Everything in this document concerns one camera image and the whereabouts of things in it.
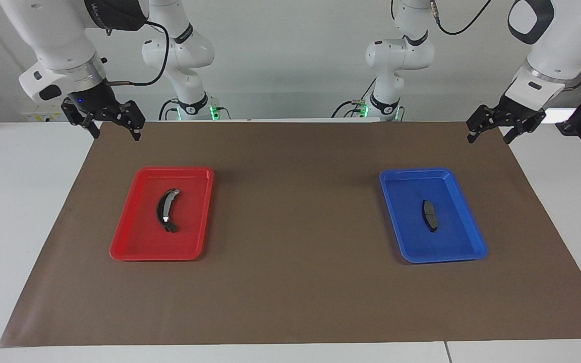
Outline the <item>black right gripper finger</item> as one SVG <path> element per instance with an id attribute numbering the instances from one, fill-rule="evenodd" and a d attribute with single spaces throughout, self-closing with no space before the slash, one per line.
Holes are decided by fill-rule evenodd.
<path id="1" fill-rule="evenodd" d="M 83 116 L 71 99 L 63 99 L 62 111 L 69 124 L 72 126 L 80 126 L 81 128 L 87 130 L 93 138 L 99 138 L 100 130 L 95 124 L 94 115 L 92 113 L 88 113 L 86 116 Z"/>
<path id="2" fill-rule="evenodd" d="M 119 105 L 119 126 L 129 130 L 135 142 L 141 138 L 141 131 L 146 119 L 135 101 Z"/>

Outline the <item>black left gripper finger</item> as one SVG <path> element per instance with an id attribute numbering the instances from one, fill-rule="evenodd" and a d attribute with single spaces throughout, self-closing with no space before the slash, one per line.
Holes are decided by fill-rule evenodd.
<path id="1" fill-rule="evenodd" d="M 512 128 L 503 136 L 505 144 L 510 144 L 515 138 L 534 131 L 534 118 L 514 118 Z"/>
<path id="2" fill-rule="evenodd" d="M 497 124 L 494 122 L 493 114 L 494 110 L 486 105 L 480 105 L 468 118 L 466 127 L 469 131 L 467 135 L 469 143 L 474 143 L 481 133 L 496 128 Z"/>

